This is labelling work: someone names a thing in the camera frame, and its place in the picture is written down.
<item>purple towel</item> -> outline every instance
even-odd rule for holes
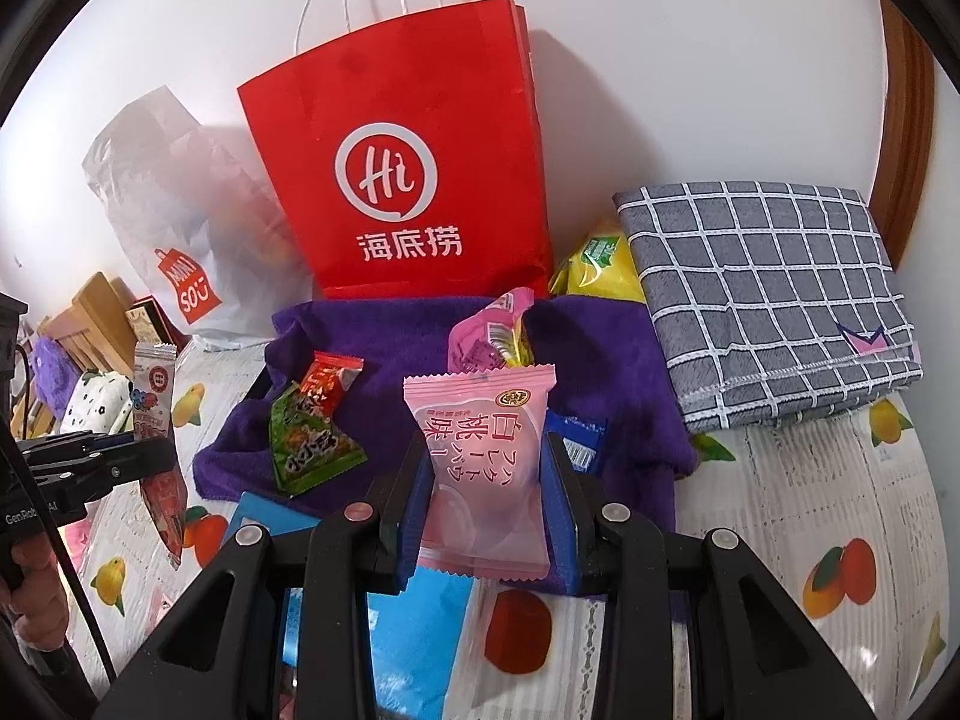
[[[416,427],[403,401],[403,377],[445,372],[450,329],[489,302],[330,300],[279,312],[274,324],[280,336],[265,353],[274,386],[264,400],[240,403],[217,440],[197,455],[198,492],[237,500],[251,490],[314,517],[362,497],[374,476],[400,464]],[[538,300],[523,320],[536,361],[557,367],[550,408],[608,420],[599,459],[608,493],[672,530],[674,475],[693,471],[695,454],[646,306],[567,295]],[[304,375],[315,349],[364,359],[335,419],[364,447],[368,461],[288,500],[272,474],[270,403]]]

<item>barcode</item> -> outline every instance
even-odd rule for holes
[[[487,322],[487,343],[496,349],[504,360],[514,357],[514,332],[505,324]]]
[[[566,447],[566,454],[570,456],[570,463],[573,464],[573,467],[586,473],[593,462],[593,458],[596,457],[596,450],[570,439],[563,439],[563,446]]]
[[[512,312],[514,309],[514,294],[505,293],[505,295],[501,295],[499,298],[496,298],[493,303],[488,305],[487,308],[502,308]]]

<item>white plastic bag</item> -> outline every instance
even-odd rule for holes
[[[208,349],[272,338],[313,278],[272,196],[165,86],[96,137],[83,171],[133,269]]]

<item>red paper bag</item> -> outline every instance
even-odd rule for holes
[[[328,298],[546,295],[539,124],[512,0],[367,26],[239,93]]]

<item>green snack wrapper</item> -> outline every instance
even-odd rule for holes
[[[300,495],[366,461],[361,446],[333,423],[333,412],[363,361],[317,352],[304,382],[291,384],[270,412],[277,488]]]

